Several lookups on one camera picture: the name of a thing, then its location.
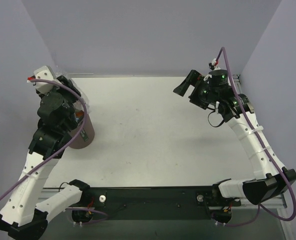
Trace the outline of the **orange label plastic bottle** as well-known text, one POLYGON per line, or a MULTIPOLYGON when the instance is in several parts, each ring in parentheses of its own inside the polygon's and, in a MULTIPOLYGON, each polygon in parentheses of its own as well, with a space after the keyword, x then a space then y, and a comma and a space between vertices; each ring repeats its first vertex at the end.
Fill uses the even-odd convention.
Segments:
POLYGON ((80 121, 84 117, 84 112, 78 111, 75 113, 75 115, 76 115, 76 120, 80 121))

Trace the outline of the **clear crushed plastic bottle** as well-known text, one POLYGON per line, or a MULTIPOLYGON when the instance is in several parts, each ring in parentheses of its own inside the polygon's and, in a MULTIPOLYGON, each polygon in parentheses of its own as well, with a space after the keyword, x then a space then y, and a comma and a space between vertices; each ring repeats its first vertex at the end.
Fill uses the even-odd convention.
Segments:
POLYGON ((88 99, 87 95, 82 91, 82 89, 77 85, 77 83, 64 70, 61 70, 59 68, 56 68, 55 71, 54 71, 54 73, 55 73, 56 78, 58 78, 59 76, 64 76, 65 78, 67 78, 68 80, 70 80, 72 82, 72 84, 74 85, 74 87, 80 92, 81 98, 85 102, 87 113, 89 114, 91 112, 90 104, 89 104, 89 99, 88 99))

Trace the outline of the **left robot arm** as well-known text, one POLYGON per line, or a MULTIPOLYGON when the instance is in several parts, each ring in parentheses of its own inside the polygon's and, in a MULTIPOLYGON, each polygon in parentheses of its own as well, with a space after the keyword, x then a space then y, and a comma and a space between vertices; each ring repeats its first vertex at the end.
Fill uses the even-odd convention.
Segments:
POLYGON ((10 195, 0 210, 0 231, 15 240, 38 240, 48 223, 68 207, 90 201, 89 185, 73 180, 52 197, 39 202, 39 196, 64 150, 76 140, 88 140, 84 131, 87 109, 81 93, 64 76, 56 80, 29 79, 42 83, 36 87, 41 98, 37 111, 38 129, 28 147, 26 162, 18 182, 4 196, 10 195))

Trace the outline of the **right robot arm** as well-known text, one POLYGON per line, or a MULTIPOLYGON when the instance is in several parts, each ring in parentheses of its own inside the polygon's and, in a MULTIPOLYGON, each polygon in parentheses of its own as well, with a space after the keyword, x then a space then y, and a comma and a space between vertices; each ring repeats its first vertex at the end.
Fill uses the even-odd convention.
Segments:
POLYGON ((224 180, 218 188, 223 198, 246 198, 258 205, 287 190, 285 181, 296 181, 296 171, 287 169, 267 142, 263 127, 258 124, 254 108, 246 95, 234 93, 224 69, 210 71, 207 76, 191 70, 185 80, 174 89, 184 96, 194 87, 190 102, 204 110, 222 116, 223 122, 234 131, 252 165, 255 178, 251 180, 224 180))

